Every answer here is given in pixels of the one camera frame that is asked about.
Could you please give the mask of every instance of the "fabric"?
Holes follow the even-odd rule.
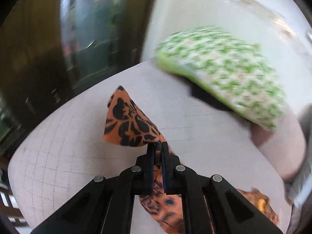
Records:
[[[308,226],[311,223],[311,219],[312,219],[312,193],[310,193],[309,197],[302,205],[301,218],[298,229],[303,229],[306,226]]]
[[[285,93],[258,46],[204,26],[170,35],[158,46],[157,58],[158,67],[189,78],[265,130],[277,127]]]
[[[184,233],[182,199],[180,195],[166,195],[163,190],[161,171],[162,142],[166,141],[156,125],[142,112],[122,86],[115,91],[108,102],[108,114],[104,130],[104,140],[114,144],[139,147],[154,143],[156,147],[154,165],[154,188],[152,195],[140,196],[145,210],[168,234]],[[262,211],[273,223],[278,224],[278,216],[269,206],[268,198],[260,192],[239,192]],[[265,202],[258,206],[259,199]]]
[[[294,205],[291,209],[291,220],[289,222],[289,226],[286,234],[292,234],[298,228],[301,218],[301,207],[297,208]]]
[[[312,123],[310,112],[307,112],[306,120]],[[309,127],[309,138],[306,148],[306,156],[299,173],[296,175],[291,188],[288,191],[288,199],[294,203],[295,207],[301,207],[312,192],[312,129]]]

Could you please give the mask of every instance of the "green and white fabric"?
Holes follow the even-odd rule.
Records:
[[[161,69],[189,78],[246,119],[266,130],[277,127],[285,93],[259,46],[204,26],[170,35],[157,57]]]

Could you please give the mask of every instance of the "gray object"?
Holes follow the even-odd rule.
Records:
[[[301,218],[301,207],[298,208],[293,205],[291,209],[291,220],[289,222],[286,234],[293,234],[296,231],[296,229],[300,224],[300,218]]]
[[[185,166],[184,166],[184,165],[177,165],[177,166],[176,166],[176,170],[177,170],[178,172],[183,172],[183,171],[185,171]]]
[[[132,166],[131,167],[131,170],[134,172],[134,173],[138,173],[141,171],[141,167],[135,165],[135,166]]]
[[[213,180],[215,182],[221,182],[222,181],[222,177],[220,175],[213,175]]]
[[[295,207],[301,207],[312,191],[312,131],[311,131],[311,112],[306,112],[300,122],[307,143],[306,156],[302,167],[300,168],[296,178],[294,179],[289,191],[288,198],[294,203]]]
[[[94,182],[102,182],[104,180],[104,177],[102,175],[96,175],[93,178]]]

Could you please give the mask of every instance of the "leopard print fabric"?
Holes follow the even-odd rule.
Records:
[[[168,234],[183,234],[184,220],[182,199],[180,195],[166,195],[163,190],[161,170],[162,142],[166,141],[156,125],[142,112],[129,97],[122,86],[119,86],[107,104],[108,114],[104,130],[104,140],[123,146],[140,147],[154,143],[156,148],[154,163],[153,193],[140,196],[144,209],[153,217]],[[255,196],[243,191],[239,192],[249,201]],[[278,224],[278,216],[273,212],[266,215]]]

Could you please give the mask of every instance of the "cloth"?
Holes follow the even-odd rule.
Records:
[[[157,59],[164,71],[189,78],[265,130],[280,122],[286,95],[259,46],[203,26],[170,35],[158,46]]]
[[[278,225],[279,217],[273,211],[269,204],[269,197],[253,189],[251,192],[245,192],[240,189],[236,189],[241,195],[243,195],[252,205],[254,205],[258,210],[260,210],[272,223]]]
[[[142,112],[142,110],[129,97],[122,86],[115,91],[108,102],[108,114],[104,130],[104,140],[123,146],[140,147],[147,143],[154,143],[156,147],[154,165],[154,186],[152,195],[140,196],[140,202],[145,210],[160,224],[168,234],[183,234],[184,221],[182,211],[182,199],[180,195],[166,195],[163,190],[163,178],[161,171],[162,142],[166,141],[156,125]],[[251,201],[259,194],[239,192],[243,196],[249,196]],[[260,210],[267,213],[271,210],[268,198],[261,204]],[[278,216],[273,212],[269,219],[278,223]]]
[[[216,99],[213,95],[205,91],[203,88],[200,88],[197,84],[193,83],[191,80],[189,80],[190,87],[191,87],[191,96],[198,98],[199,100],[207,103],[211,107],[220,110],[220,111],[226,111],[226,112],[233,112],[230,108],[228,108],[225,104],[220,102],[218,99]]]

